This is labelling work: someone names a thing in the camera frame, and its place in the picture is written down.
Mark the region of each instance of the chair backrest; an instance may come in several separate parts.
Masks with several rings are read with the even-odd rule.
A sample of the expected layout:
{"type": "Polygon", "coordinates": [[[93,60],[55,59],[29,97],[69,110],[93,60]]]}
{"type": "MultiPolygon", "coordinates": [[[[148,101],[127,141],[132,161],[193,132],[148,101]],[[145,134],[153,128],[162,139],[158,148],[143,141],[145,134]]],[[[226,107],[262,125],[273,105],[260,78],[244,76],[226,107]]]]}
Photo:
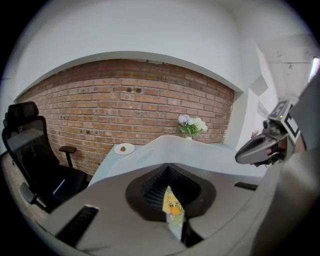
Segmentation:
{"type": "Polygon", "coordinates": [[[13,104],[3,121],[3,143],[27,180],[32,192],[45,194],[59,166],[47,134],[46,119],[32,101],[13,104]]]}

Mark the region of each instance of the brick wall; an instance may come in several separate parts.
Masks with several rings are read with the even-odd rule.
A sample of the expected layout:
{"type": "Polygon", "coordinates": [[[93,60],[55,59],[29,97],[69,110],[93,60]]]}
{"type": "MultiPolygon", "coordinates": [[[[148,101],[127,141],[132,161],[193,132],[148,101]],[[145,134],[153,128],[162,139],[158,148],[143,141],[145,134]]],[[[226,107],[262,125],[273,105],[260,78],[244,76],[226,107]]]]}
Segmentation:
{"type": "Polygon", "coordinates": [[[76,147],[74,167],[93,175],[114,144],[145,145],[161,135],[182,136],[177,118],[200,117],[208,131],[195,140],[223,142],[234,91],[192,70],[171,64],[113,59],[59,72],[26,91],[47,121],[50,144],[76,147]]]}

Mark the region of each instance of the white flowers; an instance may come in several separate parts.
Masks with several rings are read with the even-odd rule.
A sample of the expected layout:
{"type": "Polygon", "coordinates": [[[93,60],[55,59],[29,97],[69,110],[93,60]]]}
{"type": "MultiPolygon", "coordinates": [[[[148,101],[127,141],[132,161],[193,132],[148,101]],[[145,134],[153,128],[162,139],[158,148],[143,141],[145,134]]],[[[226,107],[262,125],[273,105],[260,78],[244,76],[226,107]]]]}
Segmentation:
{"type": "Polygon", "coordinates": [[[180,115],[178,117],[178,121],[182,126],[192,126],[195,125],[196,128],[199,131],[207,131],[208,127],[206,126],[206,123],[204,121],[201,120],[201,118],[197,117],[197,118],[191,118],[190,116],[188,116],[187,114],[184,115],[180,115]]]}

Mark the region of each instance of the white table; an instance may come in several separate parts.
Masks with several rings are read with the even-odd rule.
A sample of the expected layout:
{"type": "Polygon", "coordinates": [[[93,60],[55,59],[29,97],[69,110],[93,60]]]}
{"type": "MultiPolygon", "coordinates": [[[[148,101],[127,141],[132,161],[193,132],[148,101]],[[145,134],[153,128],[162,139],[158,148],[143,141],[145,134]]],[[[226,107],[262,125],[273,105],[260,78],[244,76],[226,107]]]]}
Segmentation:
{"type": "Polygon", "coordinates": [[[147,145],[136,145],[134,152],[128,155],[116,154],[115,145],[95,172],[89,186],[102,179],[142,167],[168,163],[168,160],[170,163],[244,176],[263,177],[267,170],[264,165],[255,167],[236,163],[236,151],[223,143],[204,144],[172,135],[159,138],[147,145]]]}

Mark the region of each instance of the white ceiling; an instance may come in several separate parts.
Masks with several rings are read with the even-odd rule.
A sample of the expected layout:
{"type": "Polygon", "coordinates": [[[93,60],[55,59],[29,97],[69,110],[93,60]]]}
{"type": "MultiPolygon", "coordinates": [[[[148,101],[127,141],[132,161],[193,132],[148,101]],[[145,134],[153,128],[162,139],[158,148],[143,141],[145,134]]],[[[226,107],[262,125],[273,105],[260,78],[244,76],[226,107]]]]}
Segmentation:
{"type": "Polygon", "coordinates": [[[308,84],[319,50],[307,35],[288,36],[259,45],[273,76],[278,97],[297,98],[308,84]]]}

